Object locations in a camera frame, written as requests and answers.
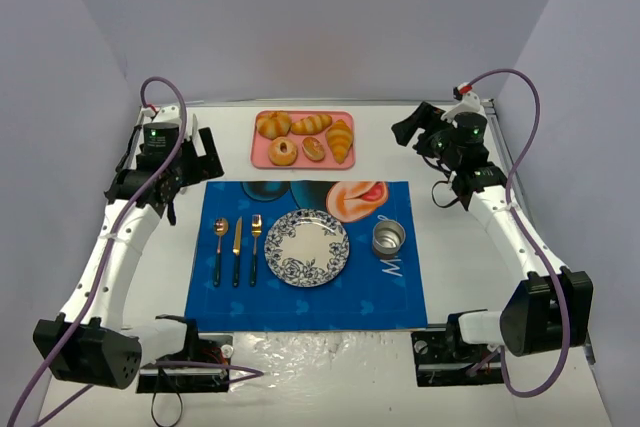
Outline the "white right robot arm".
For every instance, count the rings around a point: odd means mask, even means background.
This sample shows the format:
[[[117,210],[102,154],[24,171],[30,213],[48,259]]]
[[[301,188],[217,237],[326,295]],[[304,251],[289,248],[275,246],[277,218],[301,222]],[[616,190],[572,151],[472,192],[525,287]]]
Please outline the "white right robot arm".
[[[515,279],[500,311],[455,313],[447,320],[452,349],[474,344],[503,346],[520,357],[585,343],[593,283],[571,271],[544,244],[522,213],[507,177],[489,158],[488,126],[478,96],[468,86],[455,91],[457,104],[438,108],[421,103],[391,128],[396,142],[411,146],[442,171],[462,205],[483,227]]]

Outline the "large sugared ring donut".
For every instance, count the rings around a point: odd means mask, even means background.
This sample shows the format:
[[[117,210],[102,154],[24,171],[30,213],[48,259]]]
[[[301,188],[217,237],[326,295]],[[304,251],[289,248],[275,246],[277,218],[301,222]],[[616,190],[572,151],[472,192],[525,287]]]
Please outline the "large sugared ring donut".
[[[275,166],[290,166],[297,160],[298,148],[289,138],[277,137],[270,143],[267,155]]]

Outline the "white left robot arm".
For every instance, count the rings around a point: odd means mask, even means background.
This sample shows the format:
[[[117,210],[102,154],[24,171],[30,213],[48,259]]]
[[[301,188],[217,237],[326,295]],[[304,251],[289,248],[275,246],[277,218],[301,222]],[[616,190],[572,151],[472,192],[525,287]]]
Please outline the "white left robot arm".
[[[162,219],[176,222],[174,201],[191,185],[222,176],[209,128],[176,105],[147,108],[134,168],[120,168],[107,190],[102,227],[84,272],[53,320],[33,340],[59,381],[127,388],[138,371],[188,351],[196,324],[159,315],[126,329],[124,305],[143,250]]]

